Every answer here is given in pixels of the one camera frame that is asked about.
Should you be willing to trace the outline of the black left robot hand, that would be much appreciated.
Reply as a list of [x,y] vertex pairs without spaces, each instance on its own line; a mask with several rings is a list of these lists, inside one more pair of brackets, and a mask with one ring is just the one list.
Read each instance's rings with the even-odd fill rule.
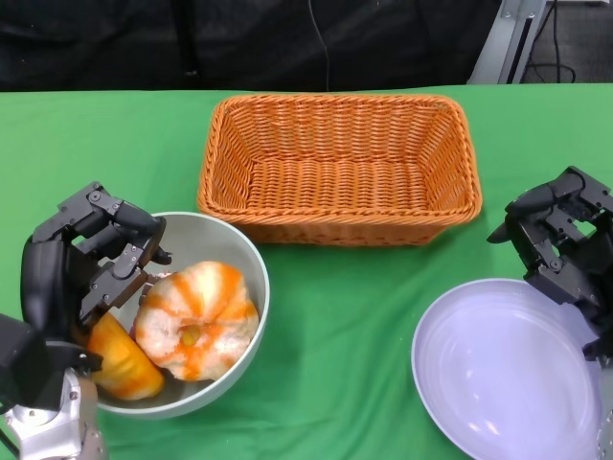
[[24,320],[45,337],[81,344],[96,322],[148,280],[149,263],[169,265],[167,222],[93,182],[38,225],[22,255]]

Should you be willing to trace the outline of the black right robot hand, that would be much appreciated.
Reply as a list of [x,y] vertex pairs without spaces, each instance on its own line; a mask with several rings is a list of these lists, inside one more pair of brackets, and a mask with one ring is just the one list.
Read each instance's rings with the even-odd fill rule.
[[510,202],[488,242],[511,242],[524,280],[581,312],[596,339],[586,360],[612,365],[612,191],[575,167]]

